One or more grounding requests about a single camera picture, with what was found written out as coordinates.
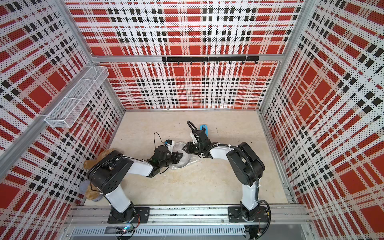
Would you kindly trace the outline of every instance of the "metal bracket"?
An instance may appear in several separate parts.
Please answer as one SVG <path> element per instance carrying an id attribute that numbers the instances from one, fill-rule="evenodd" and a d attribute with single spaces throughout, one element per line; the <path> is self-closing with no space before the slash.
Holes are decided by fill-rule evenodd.
<path id="1" fill-rule="evenodd" d="M 255 214 L 255 219 L 251 221 L 247 221 L 242 216 L 241 207 L 228 207 L 228 218 L 229 222 L 268 222 L 268 213 L 266 207 L 258 207 L 260 211 Z"/>
<path id="2" fill-rule="evenodd" d="M 134 207 L 134 211 L 136 212 L 136 214 L 138 214 L 140 216 L 140 223 L 147 223 L 148 222 L 150 210 L 151 210 L 151 208 L 149 208 L 149 207 Z M 138 223 L 138 220 L 139 219 L 137 217 L 135 217 L 130 223 Z M 112 216 L 112 214 L 110 214 L 109 218 L 108 218 L 108 223 L 109 224 L 124 223 L 124 220 L 119 219 L 119 218 L 114 218 Z"/>

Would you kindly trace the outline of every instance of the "blue object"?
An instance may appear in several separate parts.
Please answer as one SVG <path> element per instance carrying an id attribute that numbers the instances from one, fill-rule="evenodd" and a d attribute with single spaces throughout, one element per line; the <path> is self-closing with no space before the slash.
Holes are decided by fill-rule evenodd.
<path id="1" fill-rule="evenodd" d="M 205 128 L 205 134 L 208 137 L 208 127 L 206 125 L 200 125 L 200 130 L 202 130 L 203 128 Z"/>

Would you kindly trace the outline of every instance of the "red plaid pattern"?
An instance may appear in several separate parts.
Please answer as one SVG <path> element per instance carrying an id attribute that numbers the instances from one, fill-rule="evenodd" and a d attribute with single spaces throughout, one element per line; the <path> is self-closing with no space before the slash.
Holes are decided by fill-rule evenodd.
<path id="1" fill-rule="evenodd" d="M 52 2 L 0 5 L 0 155 L 88 63 Z"/>
<path id="2" fill-rule="evenodd" d="M 65 2 L 96 56 L 280 54 L 303 4 L 302 0 Z"/>
<path id="3" fill-rule="evenodd" d="M 263 112 L 323 239 L 384 238 L 384 4 L 317 1 Z"/>
<path id="4" fill-rule="evenodd" d="M 126 109 L 258 109 L 277 62 L 103 63 Z"/>
<path id="5" fill-rule="evenodd" d="M 84 160 L 107 148 L 120 117 L 101 86 L 72 128 L 41 132 L 1 179 L 1 239 L 57 238 L 71 207 L 84 199 Z"/>

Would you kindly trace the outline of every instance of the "work surface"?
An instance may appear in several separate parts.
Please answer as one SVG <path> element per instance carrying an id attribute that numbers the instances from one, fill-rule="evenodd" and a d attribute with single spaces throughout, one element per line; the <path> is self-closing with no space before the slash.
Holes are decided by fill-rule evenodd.
<path id="1" fill-rule="evenodd" d="M 206 124 L 211 142 L 231 145 L 247 142 L 265 164 L 259 198 L 269 203 L 287 203 L 256 111 L 128 111 L 111 148 L 128 157 L 149 159 L 154 153 L 155 131 L 163 141 L 192 140 L 187 120 L 197 128 Z M 156 146 L 161 145 L 157 135 L 155 139 Z M 242 184 L 229 162 L 222 159 L 201 159 L 153 178 L 128 174 L 121 185 L 134 204 L 238 204 L 242 197 Z M 87 200 L 84 205 L 108 205 L 108 201 Z"/>

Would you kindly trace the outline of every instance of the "white mesh basket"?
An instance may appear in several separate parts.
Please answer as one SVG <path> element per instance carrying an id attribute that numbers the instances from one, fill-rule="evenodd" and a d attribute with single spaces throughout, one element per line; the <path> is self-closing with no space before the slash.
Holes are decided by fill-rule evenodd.
<path id="1" fill-rule="evenodd" d="M 51 127 L 70 128 L 91 100 L 97 89 L 108 77 L 108 69 L 103 66 L 91 66 L 78 83 L 48 114 L 45 121 Z"/>

